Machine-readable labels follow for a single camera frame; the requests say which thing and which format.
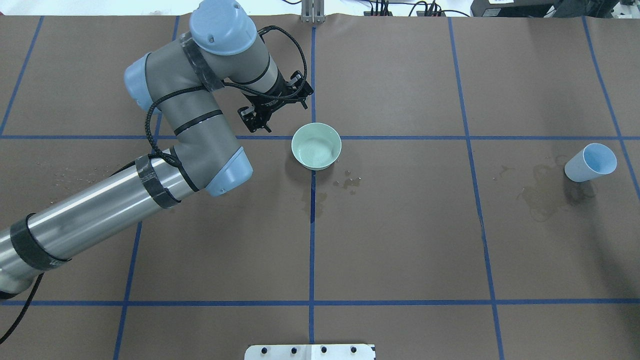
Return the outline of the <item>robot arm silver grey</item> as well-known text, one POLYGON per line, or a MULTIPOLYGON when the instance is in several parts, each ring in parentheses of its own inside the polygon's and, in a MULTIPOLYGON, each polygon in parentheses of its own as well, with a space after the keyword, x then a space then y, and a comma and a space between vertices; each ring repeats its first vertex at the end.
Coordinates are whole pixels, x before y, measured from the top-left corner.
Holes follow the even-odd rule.
POLYGON ((204 0, 185 32, 126 68, 128 95, 144 112, 147 153, 1 231, 1 300, 34 289, 38 278, 97 244, 199 191, 221 196, 253 168, 217 93, 247 105, 250 133, 270 131, 274 112, 306 107, 313 93, 302 44, 276 24, 258 27, 235 0, 204 0))

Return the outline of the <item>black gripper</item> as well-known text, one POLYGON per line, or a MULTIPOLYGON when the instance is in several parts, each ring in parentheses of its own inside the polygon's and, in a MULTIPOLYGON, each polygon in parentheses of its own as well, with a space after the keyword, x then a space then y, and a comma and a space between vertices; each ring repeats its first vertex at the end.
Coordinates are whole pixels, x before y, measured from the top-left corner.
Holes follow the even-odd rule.
POLYGON ((245 98, 249 100, 249 106, 240 107, 238 116, 250 133, 265 130, 271 133, 268 123, 274 112, 290 104, 299 103, 305 110, 309 109, 307 98, 313 95, 314 89, 307 81, 304 74, 296 70, 285 81, 281 73, 275 85, 267 91, 266 95, 254 95, 250 93, 245 98))

